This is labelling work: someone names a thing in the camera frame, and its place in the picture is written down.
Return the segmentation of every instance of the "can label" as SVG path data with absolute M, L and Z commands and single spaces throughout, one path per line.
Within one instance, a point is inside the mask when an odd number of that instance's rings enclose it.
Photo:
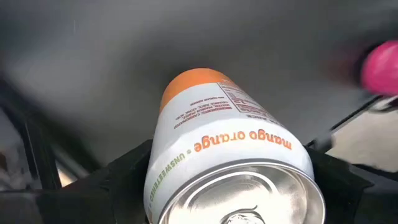
M 190 70 L 165 90 L 144 188 L 157 223 L 171 195 L 195 175 L 224 162 L 269 158 L 313 177 L 300 142 L 261 105 L 214 70 Z

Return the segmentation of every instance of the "can lid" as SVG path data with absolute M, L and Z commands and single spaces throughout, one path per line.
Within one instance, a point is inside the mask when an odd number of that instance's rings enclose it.
M 159 223 L 321 224 L 325 203 L 316 183 L 283 162 L 229 162 L 194 177 L 170 199 Z

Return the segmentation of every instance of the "pink ball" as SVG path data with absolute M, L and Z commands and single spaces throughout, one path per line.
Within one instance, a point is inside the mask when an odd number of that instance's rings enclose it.
M 362 69 L 366 89 L 382 95 L 398 95 L 398 40 L 388 41 L 374 49 Z

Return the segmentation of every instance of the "white can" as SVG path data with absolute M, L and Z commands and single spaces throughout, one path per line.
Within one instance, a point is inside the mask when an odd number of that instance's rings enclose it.
M 313 178 L 299 140 L 222 73 L 189 70 L 166 88 L 144 187 L 151 223 L 323 223 Z

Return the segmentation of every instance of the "can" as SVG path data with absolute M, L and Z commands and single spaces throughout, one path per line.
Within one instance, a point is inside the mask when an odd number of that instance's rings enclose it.
M 144 206 L 151 223 L 325 220 L 300 141 L 209 68 L 181 73 L 163 94 Z

